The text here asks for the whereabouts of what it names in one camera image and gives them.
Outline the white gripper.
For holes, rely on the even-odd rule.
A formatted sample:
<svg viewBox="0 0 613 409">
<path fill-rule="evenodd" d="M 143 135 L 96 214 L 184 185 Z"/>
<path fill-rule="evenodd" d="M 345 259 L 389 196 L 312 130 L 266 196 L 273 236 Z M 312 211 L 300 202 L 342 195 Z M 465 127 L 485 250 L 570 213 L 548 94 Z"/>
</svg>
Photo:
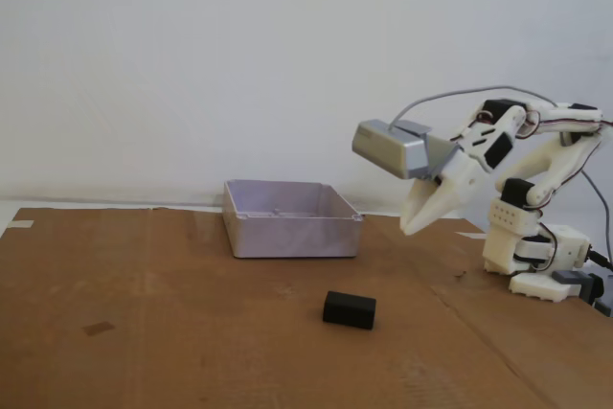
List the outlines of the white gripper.
<svg viewBox="0 0 613 409">
<path fill-rule="evenodd" d="M 400 229 L 406 236 L 469 204 L 512 151 L 523 125 L 523 107 L 501 109 L 498 114 L 492 109 L 477 113 L 457 141 L 459 150 L 443 168 L 440 186 L 428 180 L 414 181 L 400 213 Z"/>
</svg>

